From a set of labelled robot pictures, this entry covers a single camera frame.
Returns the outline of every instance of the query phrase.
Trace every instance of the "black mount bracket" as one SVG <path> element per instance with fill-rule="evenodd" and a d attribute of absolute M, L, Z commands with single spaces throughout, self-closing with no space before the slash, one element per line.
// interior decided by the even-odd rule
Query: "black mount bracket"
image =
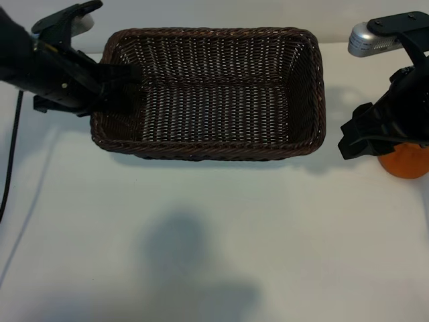
<path fill-rule="evenodd" d="M 429 15 L 410 12 L 372 19 L 367 28 L 376 36 L 396 36 L 413 66 L 390 78 L 391 86 L 376 102 L 359 106 L 341 127 L 339 149 L 344 159 L 380 156 L 411 142 L 429 145 Z"/>
<path fill-rule="evenodd" d="M 86 116 L 93 111 L 116 111 L 128 113 L 131 101 L 121 91 L 123 85 L 139 83 L 140 70 L 132 65 L 97 64 L 81 51 L 71 48 L 72 28 L 77 18 L 100 8 L 103 3 L 93 0 L 82 5 L 73 5 L 58 13 L 39 20 L 32 28 L 39 34 L 39 40 L 57 49 L 60 56 L 50 53 L 64 72 L 70 77 L 70 83 L 61 84 L 62 92 L 67 97 L 79 96 L 83 104 L 66 106 L 63 101 L 51 98 L 34 97 L 34 109 L 65 111 Z"/>

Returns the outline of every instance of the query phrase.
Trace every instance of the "black cable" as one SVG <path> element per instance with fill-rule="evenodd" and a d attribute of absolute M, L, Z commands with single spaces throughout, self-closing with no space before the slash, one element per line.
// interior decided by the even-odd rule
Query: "black cable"
<path fill-rule="evenodd" d="M 0 206 L 0 222 L 3 218 L 3 214 L 5 213 L 7 197 L 9 196 L 9 188 L 11 186 L 13 157 L 15 156 L 15 145 L 16 145 L 16 137 L 18 133 L 19 116 L 21 115 L 22 97 L 23 97 L 23 91 L 19 91 L 18 100 L 16 102 L 15 121 L 13 122 L 11 147 L 9 150 L 9 161 L 7 162 L 5 191 L 3 193 L 3 200 L 1 201 L 1 206 Z"/>

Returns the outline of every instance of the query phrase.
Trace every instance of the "basket rim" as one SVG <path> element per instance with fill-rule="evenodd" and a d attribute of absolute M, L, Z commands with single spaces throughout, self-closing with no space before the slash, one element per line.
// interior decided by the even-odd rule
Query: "basket rim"
<path fill-rule="evenodd" d="M 325 111 L 325 97 L 324 97 L 324 82 L 323 82 L 323 68 L 322 57 L 318 47 L 317 38 L 308 30 L 299 28 L 133 28 L 128 30 L 121 30 L 114 33 L 108 40 L 103 52 L 101 63 L 108 63 L 112 58 L 117 45 L 128 40 L 130 37 L 193 37 L 193 38 L 207 38 L 207 37 L 237 37 L 243 38 L 272 38 L 272 37 L 291 37 L 297 39 L 297 42 L 309 45 L 308 49 L 312 55 L 312 96 L 313 96 L 313 109 L 314 119 L 312 124 L 311 136 L 301 142 L 293 142 L 286 144 L 264 144 L 252 142 L 219 142 L 219 141 L 201 141 L 201 142 L 153 142 L 153 141 L 131 141 L 131 140 L 117 140 L 108 138 L 101 124 L 103 123 L 105 115 L 102 112 L 94 112 L 90 116 L 91 134 L 94 142 L 103 149 L 115 151 L 118 148 L 122 153 L 136 154 L 139 152 L 151 152 L 160 150 L 175 150 L 194 148 L 207 151 L 213 148 L 225 149 L 235 151 L 240 149 L 242 152 L 253 153 L 256 150 L 273 151 L 273 150 L 295 150 L 303 154 L 309 154 L 317 150 L 323 143 L 326 134 L 326 111 Z"/>

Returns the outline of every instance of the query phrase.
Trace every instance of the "robotic arm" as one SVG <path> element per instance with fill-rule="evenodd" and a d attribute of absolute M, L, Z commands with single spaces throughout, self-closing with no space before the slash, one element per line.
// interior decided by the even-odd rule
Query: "robotic arm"
<path fill-rule="evenodd" d="M 37 22 L 32 36 L 0 8 L 0 80 L 35 93 L 34 109 L 44 113 L 128 112 L 121 87 L 141 81 L 139 68 L 97 64 L 71 47 L 73 36 L 92 27 L 89 13 L 102 5 L 73 5 Z"/>
<path fill-rule="evenodd" d="M 429 15 L 403 13 L 372 19 L 353 29 L 349 52 L 366 57 L 404 47 L 414 64 L 390 77 L 389 90 L 376 102 L 359 106 L 341 127 L 344 159 L 382 156 L 409 142 L 429 146 Z"/>

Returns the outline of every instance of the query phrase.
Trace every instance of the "wicker basket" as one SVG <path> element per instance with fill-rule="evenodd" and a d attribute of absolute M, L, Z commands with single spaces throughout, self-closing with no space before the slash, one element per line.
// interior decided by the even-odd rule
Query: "wicker basket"
<path fill-rule="evenodd" d="M 102 62 L 137 64 L 133 113 L 96 112 L 101 148 L 141 158 L 280 160 L 325 135 L 317 39 L 296 28 L 133 29 L 114 34 Z"/>

